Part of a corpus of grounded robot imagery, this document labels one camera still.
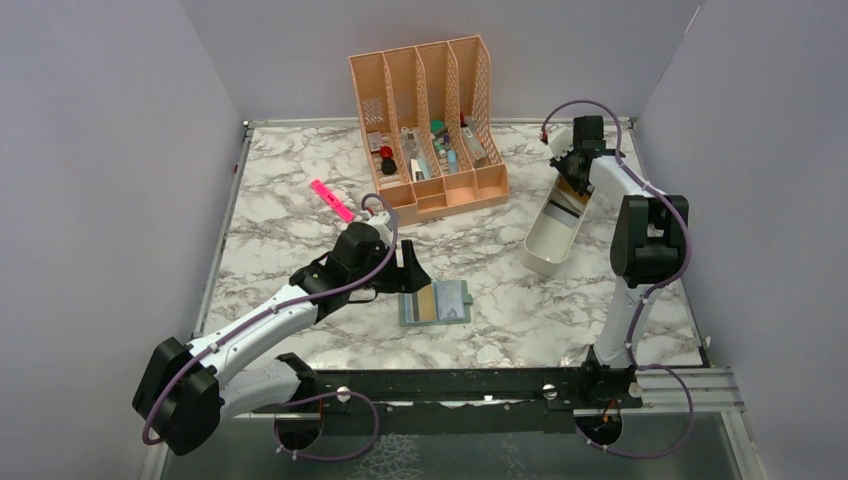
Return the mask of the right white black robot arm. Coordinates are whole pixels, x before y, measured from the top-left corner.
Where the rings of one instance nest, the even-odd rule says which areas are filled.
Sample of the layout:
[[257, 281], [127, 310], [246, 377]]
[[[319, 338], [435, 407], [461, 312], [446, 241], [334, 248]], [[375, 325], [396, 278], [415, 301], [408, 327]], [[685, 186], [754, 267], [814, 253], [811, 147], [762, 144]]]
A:
[[600, 407], [616, 395], [617, 387], [629, 387], [653, 304], [685, 266], [689, 204], [681, 195], [654, 189], [628, 167], [620, 151], [608, 147], [600, 116], [575, 118], [570, 145], [554, 141], [551, 150], [550, 164], [574, 207], [586, 206], [595, 194], [619, 206], [610, 244], [615, 291], [576, 383], [579, 398]]

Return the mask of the gold credit card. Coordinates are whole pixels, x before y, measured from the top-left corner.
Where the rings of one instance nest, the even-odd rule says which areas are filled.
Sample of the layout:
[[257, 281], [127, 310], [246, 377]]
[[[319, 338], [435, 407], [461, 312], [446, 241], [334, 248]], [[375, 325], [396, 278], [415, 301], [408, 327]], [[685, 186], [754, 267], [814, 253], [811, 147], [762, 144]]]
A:
[[433, 285], [427, 285], [411, 295], [411, 322], [432, 323], [438, 319], [436, 297]]

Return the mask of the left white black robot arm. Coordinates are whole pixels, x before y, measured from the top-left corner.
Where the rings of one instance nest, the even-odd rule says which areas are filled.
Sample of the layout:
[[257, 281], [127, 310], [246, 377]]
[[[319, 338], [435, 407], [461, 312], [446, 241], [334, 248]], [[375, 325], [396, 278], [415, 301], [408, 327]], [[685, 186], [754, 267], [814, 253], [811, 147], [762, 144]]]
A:
[[225, 418], [273, 403], [306, 408], [315, 386], [298, 356], [258, 371], [249, 364], [348, 305], [357, 290], [413, 294], [431, 282], [389, 215], [349, 224], [330, 251], [245, 316], [187, 343], [169, 337], [154, 348], [131, 402], [144, 421], [143, 442], [185, 455]]

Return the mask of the green card holder wallet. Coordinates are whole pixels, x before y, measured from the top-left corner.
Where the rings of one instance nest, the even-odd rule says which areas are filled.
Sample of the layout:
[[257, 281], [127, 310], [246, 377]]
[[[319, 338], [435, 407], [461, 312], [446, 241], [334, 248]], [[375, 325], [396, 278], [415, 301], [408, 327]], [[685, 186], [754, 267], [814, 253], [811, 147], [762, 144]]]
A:
[[464, 280], [436, 281], [398, 301], [401, 327], [466, 324], [472, 320], [473, 298]]

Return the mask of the silver VIP credit card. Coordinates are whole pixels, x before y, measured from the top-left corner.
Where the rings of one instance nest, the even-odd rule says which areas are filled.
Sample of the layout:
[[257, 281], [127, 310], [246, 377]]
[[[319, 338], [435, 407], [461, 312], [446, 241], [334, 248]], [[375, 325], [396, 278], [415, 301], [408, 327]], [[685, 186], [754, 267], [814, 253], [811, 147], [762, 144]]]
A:
[[436, 287], [437, 315], [439, 320], [465, 317], [463, 284], [461, 281], [444, 281]]

